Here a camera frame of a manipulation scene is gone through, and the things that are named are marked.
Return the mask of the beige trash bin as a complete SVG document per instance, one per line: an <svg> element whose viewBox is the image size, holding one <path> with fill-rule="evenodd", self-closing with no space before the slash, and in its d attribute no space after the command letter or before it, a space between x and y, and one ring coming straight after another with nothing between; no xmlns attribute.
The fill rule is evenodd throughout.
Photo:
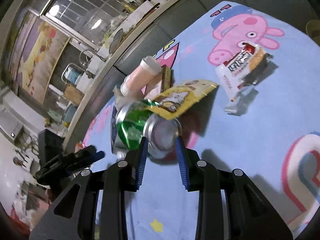
<svg viewBox="0 0 320 240"><path fill-rule="evenodd" d="M305 29L308 37L320 46L320 20L310 20Z"/></svg>

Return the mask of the blue cartoon pig tablecloth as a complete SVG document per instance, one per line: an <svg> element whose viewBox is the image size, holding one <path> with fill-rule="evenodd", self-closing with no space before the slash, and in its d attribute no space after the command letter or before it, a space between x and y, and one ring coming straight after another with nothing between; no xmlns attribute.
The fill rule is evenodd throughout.
<svg viewBox="0 0 320 240"><path fill-rule="evenodd" d="M229 115L216 69L252 41L273 56L251 91L247 112ZM291 25L245 5L222 1L156 53L175 83L221 84L181 116L184 141L217 169L242 169L291 230L301 235L319 208L319 46ZM84 143L111 153L114 98L95 116ZM142 187L125 194L128 239L195 239L198 192L185 191L178 164L147 160Z"/></svg>

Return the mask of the green aluminium can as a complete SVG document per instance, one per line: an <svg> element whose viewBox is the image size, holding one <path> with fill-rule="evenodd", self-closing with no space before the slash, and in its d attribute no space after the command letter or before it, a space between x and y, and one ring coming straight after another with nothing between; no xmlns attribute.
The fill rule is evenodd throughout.
<svg viewBox="0 0 320 240"><path fill-rule="evenodd" d="M116 129L128 150L137 149L142 137L146 137L152 159L164 159L174 151L182 126L177 119L167 120L156 113L159 107L159 103L151 100L130 102L120 107L116 114Z"/></svg>

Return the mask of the pink white-capped bottle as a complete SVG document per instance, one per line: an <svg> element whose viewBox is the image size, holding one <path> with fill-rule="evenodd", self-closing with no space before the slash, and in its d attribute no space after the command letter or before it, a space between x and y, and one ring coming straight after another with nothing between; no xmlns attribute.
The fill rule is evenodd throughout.
<svg viewBox="0 0 320 240"><path fill-rule="evenodd" d="M123 96L138 95L161 72L160 63L152 56L143 58L139 66L128 75L120 86Z"/></svg>

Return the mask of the white red snack bag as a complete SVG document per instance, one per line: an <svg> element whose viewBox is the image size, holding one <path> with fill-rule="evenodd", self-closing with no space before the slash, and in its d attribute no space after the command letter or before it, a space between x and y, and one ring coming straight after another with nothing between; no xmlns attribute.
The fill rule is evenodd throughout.
<svg viewBox="0 0 320 240"><path fill-rule="evenodd" d="M216 73L229 100L235 101L244 87L255 85L272 58L261 46L243 42L237 54L220 64Z"/></svg>

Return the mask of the chrome sink faucet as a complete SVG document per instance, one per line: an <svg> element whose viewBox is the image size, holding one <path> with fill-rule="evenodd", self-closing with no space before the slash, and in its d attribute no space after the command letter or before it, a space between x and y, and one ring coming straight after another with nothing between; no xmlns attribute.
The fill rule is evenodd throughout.
<svg viewBox="0 0 320 240"><path fill-rule="evenodd" d="M80 52L80 55L79 55L80 65L83 67L87 66L94 56L97 57L100 61L106 62L106 59L101 55L99 55L96 51L94 51L93 49L87 48Z"/></svg>

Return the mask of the yellow snack wrapper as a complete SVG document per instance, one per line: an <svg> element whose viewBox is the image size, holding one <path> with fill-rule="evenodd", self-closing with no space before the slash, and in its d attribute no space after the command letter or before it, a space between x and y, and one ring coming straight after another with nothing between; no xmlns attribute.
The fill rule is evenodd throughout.
<svg viewBox="0 0 320 240"><path fill-rule="evenodd" d="M172 120L200 102L218 86L213 81L203 79L187 80L157 95L146 109L166 120Z"/></svg>

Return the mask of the grey kitchen cabinets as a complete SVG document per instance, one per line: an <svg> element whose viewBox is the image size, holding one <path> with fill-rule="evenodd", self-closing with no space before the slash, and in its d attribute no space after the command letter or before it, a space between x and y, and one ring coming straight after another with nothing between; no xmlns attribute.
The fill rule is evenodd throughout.
<svg viewBox="0 0 320 240"><path fill-rule="evenodd" d="M86 87L85 96L65 136L63 149L66 152L74 150L90 122L112 97L114 86L123 81L141 58L159 51L222 1L252 7L302 31L310 20L319 18L319 0L168 0L133 30Z"/></svg>

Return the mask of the blue kettle jug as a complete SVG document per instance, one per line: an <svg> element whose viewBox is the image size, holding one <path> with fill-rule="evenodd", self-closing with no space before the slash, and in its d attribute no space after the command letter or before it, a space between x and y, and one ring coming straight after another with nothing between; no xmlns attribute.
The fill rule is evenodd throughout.
<svg viewBox="0 0 320 240"><path fill-rule="evenodd" d="M77 86L83 76L84 71L74 63L69 63L61 74L61 80L65 84Z"/></svg>

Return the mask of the kitchen window with grille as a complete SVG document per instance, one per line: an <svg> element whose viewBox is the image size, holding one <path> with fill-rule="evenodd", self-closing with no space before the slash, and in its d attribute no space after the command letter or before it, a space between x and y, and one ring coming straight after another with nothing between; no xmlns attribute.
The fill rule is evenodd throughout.
<svg viewBox="0 0 320 240"><path fill-rule="evenodd" d="M117 19L138 7L135 0L46 0L40 13L92 48L102 44Z"/></svg>

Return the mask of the small brown carton box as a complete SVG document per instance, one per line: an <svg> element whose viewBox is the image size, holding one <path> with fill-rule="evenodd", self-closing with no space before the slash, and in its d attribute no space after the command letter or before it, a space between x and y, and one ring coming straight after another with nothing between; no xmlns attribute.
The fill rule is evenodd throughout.
<svg viewBox="0 0 320 240"><path fill-rule="evenodd" d="M171 87L172 70L163 65L162 71L155 76L147 85L144 93L144 99L154 99L157 95Z"/></svg>

